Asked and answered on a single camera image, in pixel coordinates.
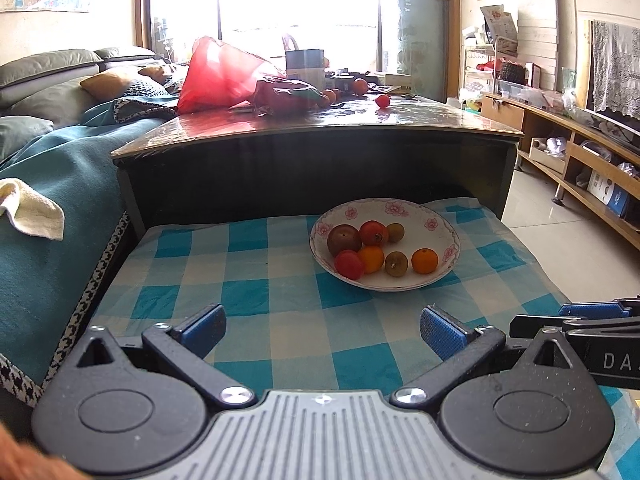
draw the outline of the checkered tablecloth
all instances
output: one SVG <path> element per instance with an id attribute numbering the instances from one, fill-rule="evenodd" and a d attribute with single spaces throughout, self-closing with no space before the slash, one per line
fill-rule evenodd
<path id="1" fill-rule="evenodd" d="M 206 360 L 258 395 L 267 388 L 375 388 L 386 395 L 440 362 L 418 331 L 426 304 L 469 326 L 505 332 L 516 314 L 558 313 L 565 296 L 492 212 L 470 198 L 427 207 L 456 229 L 461 254 L 452 272 L 425 288 L 374 293 L 334 278 L 309 249 L 316 217 L 160 226 L 128 257 L 92 323 L 116 336 L 137 335 L 220 302 L 226 335 Z M 633 476 L 640 430 L 628 399 L 615 388 L 606 393 L 614 411 L 620 406 L 616 415 L 626 417 L 604 472 L 612 480 L 640 478 Z"/>

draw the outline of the lace cloth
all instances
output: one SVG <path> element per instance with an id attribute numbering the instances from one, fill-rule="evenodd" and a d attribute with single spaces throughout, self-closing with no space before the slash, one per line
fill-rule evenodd
<path id="1" fill-rule="evenodd" d="M 593 22 L 593 105 L 640 119 L 640 29 Z"/>

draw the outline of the black woven basket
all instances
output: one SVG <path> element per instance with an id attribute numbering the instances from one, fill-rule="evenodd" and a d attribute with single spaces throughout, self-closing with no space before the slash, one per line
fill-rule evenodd
<path id="1" fill-rule="evenodd" d="M 524 85 L 527 82 L 526 70 L 522 65 L 505 61 L 500 69 L 500 79 Z"/>

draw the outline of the floor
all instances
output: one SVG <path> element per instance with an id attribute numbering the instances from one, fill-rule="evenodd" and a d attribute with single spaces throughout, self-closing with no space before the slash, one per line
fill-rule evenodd
<path id="1" fill-rule="evenodd" d="M 640 251 L 530 164 L 513 172 L 502 222 L 526 245 L 572 302 L 640 294 Z"/>

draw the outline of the drawer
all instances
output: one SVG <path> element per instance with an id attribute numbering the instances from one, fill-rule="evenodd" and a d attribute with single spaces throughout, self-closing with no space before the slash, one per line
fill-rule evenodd
<path id="1" fill-rule="evenodd" d="M 522 131 L 524 110 L 516 105 L 506 103 L 489 96 L 482 98 L 482 117 L 506 124 L 511 128 Z"/>

